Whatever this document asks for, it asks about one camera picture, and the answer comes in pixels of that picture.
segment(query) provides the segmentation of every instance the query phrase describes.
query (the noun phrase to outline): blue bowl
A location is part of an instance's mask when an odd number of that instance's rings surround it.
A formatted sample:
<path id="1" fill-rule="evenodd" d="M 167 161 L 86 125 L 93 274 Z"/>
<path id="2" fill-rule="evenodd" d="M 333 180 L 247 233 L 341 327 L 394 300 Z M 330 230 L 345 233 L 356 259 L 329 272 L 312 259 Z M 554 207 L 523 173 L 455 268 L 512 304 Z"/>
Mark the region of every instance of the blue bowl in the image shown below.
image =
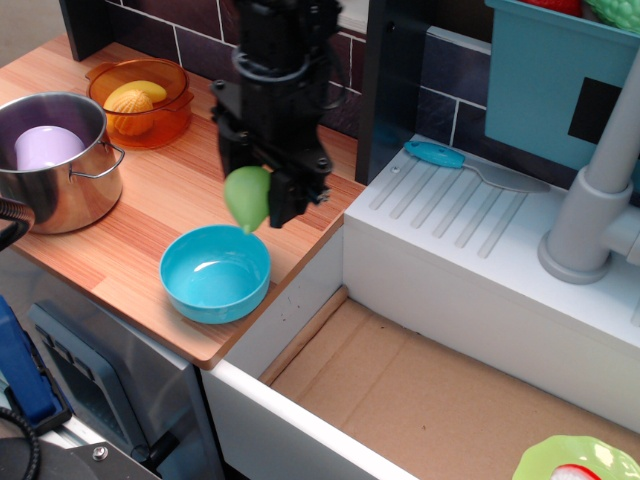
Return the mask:
<path id="1" fill-rule="evenodd" d="M 201 323 L 244 317 L 264 299 L 271 261 L 264 243 L 231 225 L 211 225 L 178 237 L 160 260 L 171 304 Z"/>

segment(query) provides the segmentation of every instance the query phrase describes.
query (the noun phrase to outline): green toy plate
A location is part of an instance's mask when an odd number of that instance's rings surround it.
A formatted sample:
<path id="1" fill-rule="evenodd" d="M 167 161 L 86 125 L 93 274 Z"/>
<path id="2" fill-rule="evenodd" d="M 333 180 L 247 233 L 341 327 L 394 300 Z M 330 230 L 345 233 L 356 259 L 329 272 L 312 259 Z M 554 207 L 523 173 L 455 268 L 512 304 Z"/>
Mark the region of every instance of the green toy plate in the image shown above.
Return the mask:
<path id="1" fill-rule="evenodd" d="M 546 480 L 566 464 L 587 467 L 602 480 L 640 478 L 640 467 L 623 451 L 593 437 L 555 435 L 524 452 L 513 480 Z"/>

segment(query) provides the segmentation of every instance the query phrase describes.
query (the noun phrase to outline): cardboard box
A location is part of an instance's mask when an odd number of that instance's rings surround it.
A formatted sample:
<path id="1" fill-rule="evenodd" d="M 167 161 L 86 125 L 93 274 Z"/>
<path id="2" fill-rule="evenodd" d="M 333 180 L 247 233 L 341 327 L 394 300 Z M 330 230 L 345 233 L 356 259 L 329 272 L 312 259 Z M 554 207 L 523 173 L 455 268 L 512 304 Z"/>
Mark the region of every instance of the cardboard box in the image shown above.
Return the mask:
<path id="1" fill-rule="evenodd" d="M 511 478 L 527 448 L 558 434 L 640 458 L 637 434 L 351 299 L 271 387 L 420 479 Z"/>

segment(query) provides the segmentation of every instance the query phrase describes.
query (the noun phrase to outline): orange bowl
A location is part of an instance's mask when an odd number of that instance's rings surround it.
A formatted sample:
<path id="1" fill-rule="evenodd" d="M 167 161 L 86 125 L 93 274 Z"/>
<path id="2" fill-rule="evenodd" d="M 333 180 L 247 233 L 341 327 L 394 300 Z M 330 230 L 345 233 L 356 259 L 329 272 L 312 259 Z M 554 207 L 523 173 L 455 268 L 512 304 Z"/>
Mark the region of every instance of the orange bowl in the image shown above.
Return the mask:
<path id="1" fill-rule="evenodd" d="M 154 103 L 151 110 L 144 112 L 122 113 L 105 108 L 107 132 L 115 144 L 135 148 L 161 147 L 173 141 L 189 126 L 193 100 L 193 94 L 189 91 L 189 76 L 174 62 L 141 58 L 103 63 L 87 73 L 86 77 L 89 79 L 87 96 L 103 108 L 109 95 L 129 82 L 146 80 L 160 85 L 167 92 L 164 100 Z M 134 128 L 121 131 L 114 127 L 125 122 Z"/>

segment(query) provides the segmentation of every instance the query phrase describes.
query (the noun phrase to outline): teal basket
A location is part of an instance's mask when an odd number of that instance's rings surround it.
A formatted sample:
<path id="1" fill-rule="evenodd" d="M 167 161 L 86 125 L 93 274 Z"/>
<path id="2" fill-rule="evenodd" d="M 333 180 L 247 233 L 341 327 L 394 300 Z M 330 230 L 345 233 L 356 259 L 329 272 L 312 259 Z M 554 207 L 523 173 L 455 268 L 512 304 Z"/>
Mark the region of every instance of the teal basket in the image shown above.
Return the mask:
<path id="1" fill-rule="evenodd" d="M 518 0 L 486 4 L 495 10 L 486 135 L 580 169 L 595 150 L 568 134 L 584 79 L 622 87 L 640 35 Z M 640 168 L 634 181 L 637 190 Z"/>

